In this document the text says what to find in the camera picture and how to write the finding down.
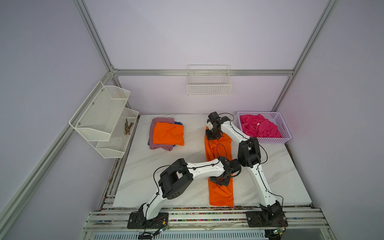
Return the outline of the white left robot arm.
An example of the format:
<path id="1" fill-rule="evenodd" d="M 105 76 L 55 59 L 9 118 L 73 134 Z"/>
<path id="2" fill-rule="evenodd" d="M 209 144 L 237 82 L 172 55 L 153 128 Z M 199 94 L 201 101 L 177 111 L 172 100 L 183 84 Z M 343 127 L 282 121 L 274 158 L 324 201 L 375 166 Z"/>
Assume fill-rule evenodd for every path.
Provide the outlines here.
<path id="1" fill-rule="evenodd" d="M 180 197 L 194 180 L 209 178 L 211 182 L 227 187 L 230 179 L 235 173 L 240 173 L 242 167 L 237 159 L 230 161 L 218 157 L 204 163 L 187 163 L 184 159 L 178 159 L 165 168 L 155 182 L 155 194 L 139 207 L 141 226 L 156 219 L 166 201 Z"/>

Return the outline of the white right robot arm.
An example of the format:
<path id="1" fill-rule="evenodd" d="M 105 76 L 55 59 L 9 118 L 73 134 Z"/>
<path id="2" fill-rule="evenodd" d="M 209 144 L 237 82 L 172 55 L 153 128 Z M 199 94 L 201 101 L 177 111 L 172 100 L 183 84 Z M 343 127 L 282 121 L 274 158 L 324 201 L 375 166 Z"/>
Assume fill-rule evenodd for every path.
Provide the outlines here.
<path id="1" fill-rule="evenodd" d="M 261 146 L 256 137 L 250 137 L 242 133 L 232 125 L 228 117 L 218 117 L 207 120 L 206 137 L 208 140 L 219 140 L 224 134 L 228 135 L 238 144 L 238 157 L 240 165 L 246 168 L 257 187 L 262 198 L 260 208 L 261 219 L 266 225 L 271 225 L 283 219 L 282 204 L 276 199 L 277 195 L 270 191 L 270 187 L 262 169 Z"/>

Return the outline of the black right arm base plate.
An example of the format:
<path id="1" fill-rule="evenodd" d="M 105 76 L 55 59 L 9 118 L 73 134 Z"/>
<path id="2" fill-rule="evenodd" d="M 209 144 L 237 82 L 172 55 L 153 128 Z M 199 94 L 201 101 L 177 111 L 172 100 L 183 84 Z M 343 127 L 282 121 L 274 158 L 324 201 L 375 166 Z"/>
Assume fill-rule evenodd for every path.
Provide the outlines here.
<path id="1" fill-rule="evenodd" d="M 284 213 L 269 215 L 261 211 L 248 211 L 246 212 L 246 220 L 250 228 L 278 228 L 288 226 Z"/>

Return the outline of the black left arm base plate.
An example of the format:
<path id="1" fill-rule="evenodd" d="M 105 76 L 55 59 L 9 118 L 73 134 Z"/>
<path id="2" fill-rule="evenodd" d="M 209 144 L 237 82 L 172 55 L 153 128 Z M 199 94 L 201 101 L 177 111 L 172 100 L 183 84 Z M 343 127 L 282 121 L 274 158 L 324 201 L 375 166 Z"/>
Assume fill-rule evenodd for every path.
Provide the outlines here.
<path id="1" fill-rule="evenodd" d="M 127 229 L 160 229 L 168 224 L 169 213 L 159 213 L 155 218 L 147 220 L 143 214 L 133 212 L 129 216 Z"/>

